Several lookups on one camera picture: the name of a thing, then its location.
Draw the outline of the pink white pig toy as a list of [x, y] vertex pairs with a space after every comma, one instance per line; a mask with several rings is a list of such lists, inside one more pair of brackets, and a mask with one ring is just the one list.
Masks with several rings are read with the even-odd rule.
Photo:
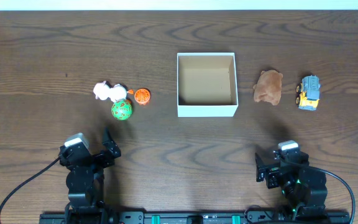
[[115, 84], [113, 87], [110, 87], [107, 84], [107, 81], [103, 81], [95, 84], [93, 93], [95, 94], [95, 98], [97, 100], [104, 101], [109, 98], [113, 103], [115, 103], [119, 100], [125, 100], [128, 94], [133, 95], [134, 91], [127, 90], [121, 84]]

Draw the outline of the yellow grey toy truck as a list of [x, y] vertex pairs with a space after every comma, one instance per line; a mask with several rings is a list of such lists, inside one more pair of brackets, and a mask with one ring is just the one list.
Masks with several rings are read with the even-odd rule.
[[315, 111], [320, 97], [319, 78], [316, 75], [304, 77], [296, 87], [296, 105], [301, 110]]

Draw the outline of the brown plush toy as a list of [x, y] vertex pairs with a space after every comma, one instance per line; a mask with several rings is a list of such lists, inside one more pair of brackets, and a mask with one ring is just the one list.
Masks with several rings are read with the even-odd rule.
[[276, 70], [263, 70], [257, 83], [253, 86], [254, 101], [264, 101], [276, 106], [282, 96], [283, 74]]

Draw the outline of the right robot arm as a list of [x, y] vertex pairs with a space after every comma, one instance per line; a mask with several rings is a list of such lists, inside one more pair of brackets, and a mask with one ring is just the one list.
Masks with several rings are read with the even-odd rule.
[[279, 149], [275, 151], [278, 162], [265, 164], [255, 154], [256, 181], [266, 181], [268, 189], [281, 188], [288, 205], [284, 207], [287, 219], [317, 220], [324, 216], [325, 200], [328, 194], [326, 175], [312, 170], [309, 156], [300, 149]]

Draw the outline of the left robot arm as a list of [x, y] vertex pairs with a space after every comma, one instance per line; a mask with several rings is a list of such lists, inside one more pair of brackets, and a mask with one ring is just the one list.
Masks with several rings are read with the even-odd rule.
[[116, 212], [104, 202], [104, 169], [114, 165], [121, 150], [104, 130], [102, 145], [97, 154], [88, 150], [90, 144], [83, 133], [70, 136], [60, 147], [60, 165], [70, 172], [66, 178], [69, 203], [63, 223], [118, 223]]

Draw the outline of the green number ball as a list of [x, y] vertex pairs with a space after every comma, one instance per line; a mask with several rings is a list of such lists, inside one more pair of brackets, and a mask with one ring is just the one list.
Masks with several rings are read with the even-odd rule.
[[127, 120], [132, 116], [132, 113], [131, 101], [127, 99], [116, 101], [111, 108], [111, 114], [119, 121]]

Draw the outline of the orange round basket toy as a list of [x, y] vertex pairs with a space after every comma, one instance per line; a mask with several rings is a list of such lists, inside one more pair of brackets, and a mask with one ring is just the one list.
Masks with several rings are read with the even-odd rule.
[[140, 105], [146, 105], [151, 98], [151, 94], [148, 89], [140, 88], [134, 93], [134, 99]]

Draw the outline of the white cardboard box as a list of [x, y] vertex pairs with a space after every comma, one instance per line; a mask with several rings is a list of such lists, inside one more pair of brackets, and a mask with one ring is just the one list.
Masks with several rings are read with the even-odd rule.
[[238, 106], [234, 53], [177, 54], [179, 117], [233, 117]]

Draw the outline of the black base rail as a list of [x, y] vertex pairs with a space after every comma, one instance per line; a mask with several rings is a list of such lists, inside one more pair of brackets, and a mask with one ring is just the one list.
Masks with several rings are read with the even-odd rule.
[[328, 212], [319, 217], [303, 217], [294, 219], [280, 212], [261, 209], [248, 210], [243, 213], [143, 213], [121, 212], [109, 218], [101, 215], [82, 217], [71, 215], [67, 218], [61, 214], [41, 214], [41, 224], [64, 223], [118, 223], [118, 224], [210, 224], [210, 223], [349, 223], [350, 217], [346, 212]]

